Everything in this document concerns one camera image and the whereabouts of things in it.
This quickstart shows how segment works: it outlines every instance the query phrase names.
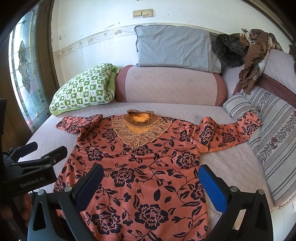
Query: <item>shirt sleeve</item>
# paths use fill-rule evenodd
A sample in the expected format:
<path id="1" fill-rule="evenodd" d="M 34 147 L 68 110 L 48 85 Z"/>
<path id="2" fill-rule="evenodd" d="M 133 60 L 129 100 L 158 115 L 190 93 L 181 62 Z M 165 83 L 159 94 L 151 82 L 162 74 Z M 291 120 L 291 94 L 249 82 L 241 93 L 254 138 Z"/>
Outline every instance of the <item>shirt sleeve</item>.
<path id="1" fill-rule="evenodd" d="M 82 140 L 89 131 L 101 122 L 102 118 L 103 115 L 92 115 L 90 117 L 65 116 L 56 125 L 56 128 L 71 134 L 79 133 L 77 139 Z"/>
<path id="2" fill-rule="evenodd" d="M 200 125 L 192 129 L 191 141 L 201 152 L 219 151 L 245 142 L 261 125 L 261 120 L 251 111 L 228 125 L 219 125 L 211 117 L 204 117 Z"/>

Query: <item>hand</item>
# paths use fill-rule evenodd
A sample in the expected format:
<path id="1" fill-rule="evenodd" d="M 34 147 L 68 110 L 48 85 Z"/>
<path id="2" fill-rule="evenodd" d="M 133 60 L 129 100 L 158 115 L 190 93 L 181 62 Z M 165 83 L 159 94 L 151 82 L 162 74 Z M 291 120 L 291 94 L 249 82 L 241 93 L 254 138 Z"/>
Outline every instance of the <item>hand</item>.
<path id="1" fill-rule="evenodd" d="M 23 205 L 24 205 L 24 208 L 21 212 L 21 217 L 24 220 L 26 227 L 28 227 L 31 212 L 33 209 L 32 198 L 29 193 L 26 193 L 24 195 Z M 0 203 L 0 214 L 4 220 L 11 219 L 13 217 L 10 207 L 1 203 Z"/>

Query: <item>stained glass window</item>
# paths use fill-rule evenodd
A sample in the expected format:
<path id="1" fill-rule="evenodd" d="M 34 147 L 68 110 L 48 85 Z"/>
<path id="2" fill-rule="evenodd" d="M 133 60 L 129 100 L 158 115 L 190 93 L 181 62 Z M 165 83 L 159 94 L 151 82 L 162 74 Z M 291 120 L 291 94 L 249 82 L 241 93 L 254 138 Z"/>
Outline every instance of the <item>stained glass window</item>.
<path id="1" fill-rule="evenodd" d="M 38 5 L 18 22 L 9 38 L 9 70 L 20 110 L 34 133 L 50 116 L 36 59 Z"/>

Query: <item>fur hood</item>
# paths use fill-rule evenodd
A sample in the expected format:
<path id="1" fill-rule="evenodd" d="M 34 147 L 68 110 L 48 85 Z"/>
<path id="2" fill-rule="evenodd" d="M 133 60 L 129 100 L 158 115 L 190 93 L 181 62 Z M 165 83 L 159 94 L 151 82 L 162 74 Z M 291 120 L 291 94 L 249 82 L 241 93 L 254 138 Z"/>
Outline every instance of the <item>fur hood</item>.
<path id="1" fill-rule="evenodd" d="M 244 48 L 239 41 L 228 34 L 218 34 L 215 39 L 215 52 L 220 61 L 230 68 L 244 64 Z"/>

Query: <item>light switch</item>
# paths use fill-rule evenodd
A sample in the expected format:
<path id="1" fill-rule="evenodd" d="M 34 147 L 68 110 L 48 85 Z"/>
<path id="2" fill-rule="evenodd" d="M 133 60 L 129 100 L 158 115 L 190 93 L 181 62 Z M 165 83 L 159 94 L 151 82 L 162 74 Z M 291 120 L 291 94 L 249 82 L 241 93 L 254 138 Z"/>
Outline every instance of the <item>light switch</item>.
<path id="1" fill-rule="evenodd" d="M 142 10 L 134 10 L 133 18 L 149 18 L 153 17 L 153 9 L 142 9 Z"/>
<path id="2" fill-rule="evenodd" d="M 142 10 L 143 18 L 153 17 L 153 9 L 144 9 Z"/>
<path id="3" fill-rule="evenodd" d="M 142 16 L 142 11 L 141 10 L 133 11 L 133 17 L 140 17 L 140 16 Z"/>

